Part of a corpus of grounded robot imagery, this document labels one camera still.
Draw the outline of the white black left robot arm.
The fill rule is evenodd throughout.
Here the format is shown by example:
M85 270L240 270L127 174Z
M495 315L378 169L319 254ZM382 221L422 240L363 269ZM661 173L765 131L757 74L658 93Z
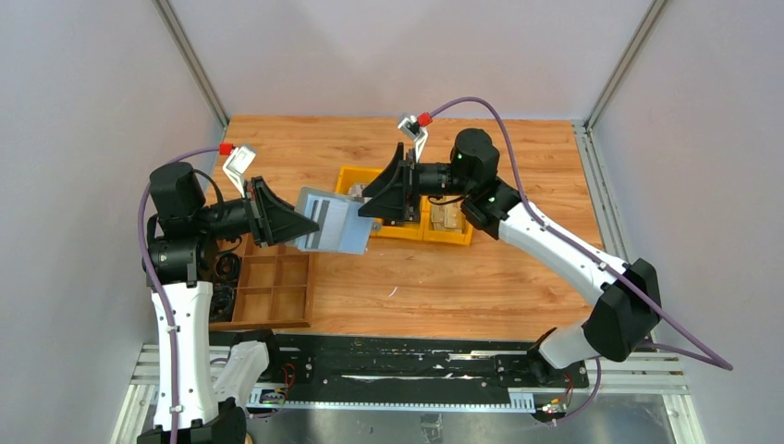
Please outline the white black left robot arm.
M205 203L187 162L158 167L142 202L156 213L142 216L139 242L159 338L159 401L152 427L140 443L242 443L247 404L257 380L271 382L283 370L269 330L241 334L227 363L213 376L209 311L219 241L245 235L259 246L291 241L318 230L316 222L277 197L260 177L241 185L238 199Z

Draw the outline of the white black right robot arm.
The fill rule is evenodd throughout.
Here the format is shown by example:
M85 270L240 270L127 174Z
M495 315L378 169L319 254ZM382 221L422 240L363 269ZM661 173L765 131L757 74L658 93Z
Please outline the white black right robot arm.
M660 320L657 273L644 259L628 263L596 249L546 217L497 174L500 152L482 129L458 133L447 163L420 163L398 144L390 163L363 191L360 216L405 222L424 197L456 197L468 223L531 255L593 306L569 327L534 343L528 373L551 386L578 361L601 356L623 362Z

